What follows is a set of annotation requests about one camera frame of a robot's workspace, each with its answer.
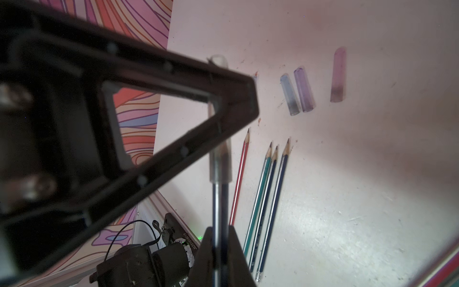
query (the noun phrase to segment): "blue pencil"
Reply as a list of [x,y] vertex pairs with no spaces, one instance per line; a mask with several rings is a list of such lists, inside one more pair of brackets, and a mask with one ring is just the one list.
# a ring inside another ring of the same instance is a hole
[[252,240],[252,233],[255,227],[255,223],[258,218],[261,200],[263,198],[264,187],[266,185],[266,178],[268,176],[269,165],[271,164],[271,147],[273,143],[269,144],[268,151],[266,152],[266,156],[264,158],[262,173],[260,177],[260,183],[258,184],[258,191],[257,197],[255,198],[255,203],[253,204],[252,216],[250,218],[249,227],[247,229],[246,241],[244,242],[244,257],[247,257],[249,254],[250,242]]
[[266,184],[266,189],[264,191],[263,200],[261,204],[260,217],[258,218],[257,228],[255,229],[255,239],[253,240],[252,252],[250,253],[250,259],[249,259],[250,273],[253,272],[253,267],[255,266],[255,260],[257,259],[258,245],[260,243],[264,215],[266,213],[266,209],[268,208],[269,191],[271,190],[271,185],[273,183],[276,163],[277,163],[277,146],[276,146],[276,149],[274,150],[273,156],[271,157],[271,167],[269,168],[268,179],[267,179],[268,183]]
[[274,219],[276,217],[277,205],[279,204],[280,190],[282,188],[282,182],[284,181],[285,167],[287,166],[287,159],[289,156],[290,139],[287,140],[284,152],[282,153],[282,159],[280,160],[279,173],[277,175],[276,187],[274,189],[273,203],[271,205],[271,212],[269,213],[268,226],[266,228],[266,235],[264,237],[263,248],[261,250],[261,259],[258,263],[257,275],[255,280],[260,282],[261,276],[264,270],[264,264],[266,262],[266,255],[268,254],[269,241],[271,240],[271,234],[274,226]]

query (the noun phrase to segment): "screw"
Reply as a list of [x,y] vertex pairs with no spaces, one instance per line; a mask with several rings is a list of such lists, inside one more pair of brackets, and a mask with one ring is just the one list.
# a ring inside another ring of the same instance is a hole
[[34,174],[21,180],[21,191],[24,200],[37,202],[56,192],[57,183],[49,174]]
[[148,183],[148,178],[144,176],[143,174],[139,175],[139,177],[137,178],[137,184],[140,187],[144,188],[147,183]]
[[118,46],[113,42],[109,42],[107,44],[107,52],[116,55],[118,53]]
[[163,65],[162,68],[168,73],[172,72],[172,70],[174,69],[174,67],[172,66],[171,62],[169,62],[169,61],[164,62],[164,65]]
[[20,84],[0,83],[0,108],[7,111],[28,109],[32,106],[33,97]]
[[189,151],[189,149],[188,149],[186,146],[182,146],[182,147],[180,148],[180,155],[181,155],[183,158],[185,158],[185,157],[188,155],[189,152],[190,152],[190,151]]

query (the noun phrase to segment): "wavy line pattern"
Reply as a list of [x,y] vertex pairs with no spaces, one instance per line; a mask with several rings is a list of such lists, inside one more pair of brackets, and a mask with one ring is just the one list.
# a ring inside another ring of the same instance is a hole
[[[167,48],[173,0],[34,1],[159,49]],[[113,95],[124,149],[134,164],[153,155],[160,98],[160,94],[128,88]],[[107,238],[127,222],[135,220],[136,215],[137,208],[134,207],[48,271],[22,285],[103,256],[111,242]],[[113,251],[117,250],[115,245],[121,247],[130,243],[134,228],[122,232],[124,236],[114,244]]]

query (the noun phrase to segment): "pencil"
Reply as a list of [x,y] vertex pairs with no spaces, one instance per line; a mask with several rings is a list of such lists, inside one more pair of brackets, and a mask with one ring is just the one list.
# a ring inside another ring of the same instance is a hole
[[249,134],[250,129],[247,131],[244,144],[242,145],[241,162],[239,163],[239,171],[237,173],[236,188],[234,190],[233,205],[231,206],[231,213],[229,215],[229,225],[234,225],[236,217],[237,203],[239,201],[239,192],[241,191],[242,175],[244,174],[244,167],[246,165],[247,150],[249,148]]
[[249,227],[247,229],[246,241],[244,242],[244,257],[247,257],[250,248],[250,241],[252,239],[253,228],[255,227],[255,221],[258,218],[258,210],[260,209],[261,199],[263,197],[264,185],[266,184],[266,177],[268,175],[269,164],[271,163],[271,142],[264,158],[263,167],[261,170],[260,183],[258,184],[257,197],[253,204],[252,216],[250,217]]
[[279,204],[280,190],[282,188],[282,182],[284,181],[285,167],[287,166],[287,159],[289,156],[290,139],[287,140],[284,152],[279,165],[279,173],[277,175],[276,187],[274,189],[273,203],[271,205],[271,212],[269,213],[268,226],[266,227],[266,235],[264,237],[263,248],[261,250],[261,258],[258,263],[257,274],[255,280],[260,282],[261,276],[264,270],[264,264],[266,262],[266,255],[268,254],[269,241],[271,240],[271,234],[274,226],[274,219],[276,217],[277,205]]
[[260,216],[258,218],[257,227],[255,229],[255,239],[253,240],[253,243],[252,243],[252,252],[250,253],[250,259],[249,259],[250,273],[253,272],[253,267],[255,266],[255,260],[257,259],[258,244],[260,243],[264,215],[266,213],[266,208],[268,206],[269,191],[271,190],[271,185],[273,183],[273,178],[274,178],[274,171],[276,170],[277,149],[278,149],[278,146],[276,146],[276,149],[274,150],[274,154],[271,158],[271,167],[269,168],[269,172],[268,172],[267,185],[266,185],[266,189],[263,194]]

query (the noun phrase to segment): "white table surface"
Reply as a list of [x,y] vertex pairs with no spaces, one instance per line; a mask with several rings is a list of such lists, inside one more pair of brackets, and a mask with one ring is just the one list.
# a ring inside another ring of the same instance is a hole
[[[457,237],[458,30],[453,0],[174,1],[168,50],[258,71],[241,242],[269,143],[293,142],[261,286],[407,286]],[[330,103],[340,46],[346,98]],[[317,106],[291,117],[279,79],[299,66]],[[163,96],[155,150],[206,117]],[[245,133],[231,139],[233,181]],[[212,224],[208,178],[205,157],[160,188],[197,236]]]

